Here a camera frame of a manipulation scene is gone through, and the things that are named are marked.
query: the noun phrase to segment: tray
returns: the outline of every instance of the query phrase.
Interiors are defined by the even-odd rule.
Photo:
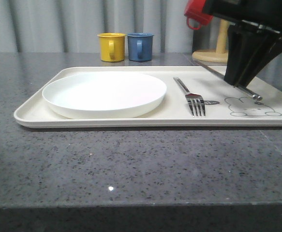
[[[212,67],[224,74],[226,67]],[[136,118],[68,119],[54,113],[42,97],[43,88],[60,78],[85,72],[127,71],[155,76],[167,85],[162,103]],[[191,90],[201,94],[206,117],[192,117],[183,92],[173,80],[179,77]],[[282,92],[254,78],[248,86],[263,97],[255,103],[239,89],[199,66],[72,67],[59,72],[16,111],[20,125],[29,128],[164,127],[164,126],[282,126]]]

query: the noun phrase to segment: white plate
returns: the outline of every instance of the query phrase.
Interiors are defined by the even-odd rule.
[[[73,119],[131,118],[155,109],[166,84],[135,72],[86,72],[54,81],[42,96],[56,113]]]

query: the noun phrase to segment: cartoon bear illustration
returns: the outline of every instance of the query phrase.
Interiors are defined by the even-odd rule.
[[[226,98],[224,100],[229,104],[229,109],[232,111],[232,116],[281,116],[273,108],[264,105],[261,102],[254,101],[248,97],[242,98]]]

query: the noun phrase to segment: fork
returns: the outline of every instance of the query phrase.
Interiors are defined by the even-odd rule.
[[[185,97],[188,102],[190,111],[196,117],[205,116],[205,105],[203,97],[199,94],[193,94],[185,86],[181,79],[178,77],[173,77],[173,79],[178,83],[178,85],[185,91]]]

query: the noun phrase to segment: yellow mug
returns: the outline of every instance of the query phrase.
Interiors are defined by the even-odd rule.
[[[98,36],[102,61],[117,62],[125,59],[125,34],[101,33]]]

